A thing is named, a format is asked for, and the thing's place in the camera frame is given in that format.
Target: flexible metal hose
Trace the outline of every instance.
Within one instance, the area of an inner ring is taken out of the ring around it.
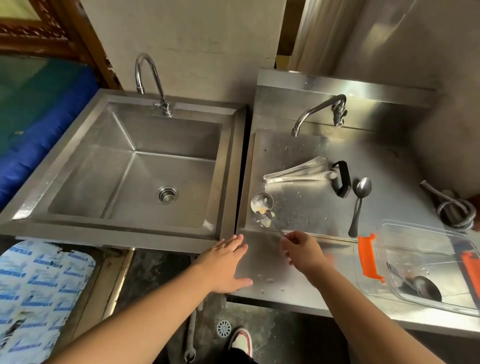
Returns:
[[[451,225],[445,224],[447,229],[455,232],[466,232],[467,230],[473,227],[473,220],[477,215],[477,209],[475,208],[475,206],[472,205],[471,202],[464,200],[462,198],[459,198],[459,199],[451,198],[450,196],[447,196],[444,193],[437,190],[435,187],[429,184],[426,180],[423,180],[422,182],[420,182],[420,186],[425,187],[430,192],[446,200],[440,203],[440,205],[438,205],[436,209],[436,213],[438,216],[440,216],[440,213],[445,208],[445,206],[449,204],[454,204],[455,206],[458,206],[465,214],[465,218],[462,221],[456,224],[451,224]]]

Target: spoon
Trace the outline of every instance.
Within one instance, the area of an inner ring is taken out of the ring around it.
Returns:
[[[388,269],[397,277],[399,277],[407,286],[415,291],[415,294],[419,297],[426,298],[428,300],[434,300],[441,302],[442,294],[438,287],[426,277],[416,276],[413,279],[403,277],[400,272],[393,267],[390,263],[387,263]]]
[[[358,236],[358,229],[359,229],[359,217],[360,217],[360,209],[361,209],[361,201],[365,197],[367,197],[370,192],[372,192],[372,181],[369,178],[365,177],[360,180],[357,184],[357,188],[355,189],[355,194],[359,200],[359,207],[355,210],[353,214],[352,224],[350,225],[350,229],[348,230],[348,235],[351,238],[356,238]]]
[[[286,237],[285,233],[276,225],[272,213],[270,212],[270,210],[273,208],[273,204],[273,197],[268,192],[259,192],[253,196],[252,200],[250,201],[250,207],[252,208],[252,211],[257,215],[266,215],[272,222],[275,229],[277,229],[282,236]]]

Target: blue and white printed sheet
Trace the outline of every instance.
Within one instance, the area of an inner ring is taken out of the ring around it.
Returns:
[[[49,357],[94,267],[88,254],[38,240],[0,256],[0,363]]]

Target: person's left arm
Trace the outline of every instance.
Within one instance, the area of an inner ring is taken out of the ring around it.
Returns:
[[[178,277],[93,327],[48,364],[151,364],[183,321],[210,292],[252,285],[235,279],[248,246],[243,236],[221,240]]]

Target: hand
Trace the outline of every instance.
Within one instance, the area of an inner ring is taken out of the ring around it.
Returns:
[[[314,237],[302,231],[292,231],[287,234],[287,238],[280,239],[282,249],[286,251],[285,256],[289,259],[289,264],[303,274],[307,275],[312,269],[317,269],[326,262]]]
[[[233,235],[227,241],[222,239],[195,260],[194,265],[203,269],[210,291],[231,293],[253,284],[250,278],[234,277],[237,264],[248,249],[247,244],[240,246],[242,241],[242,234]]]

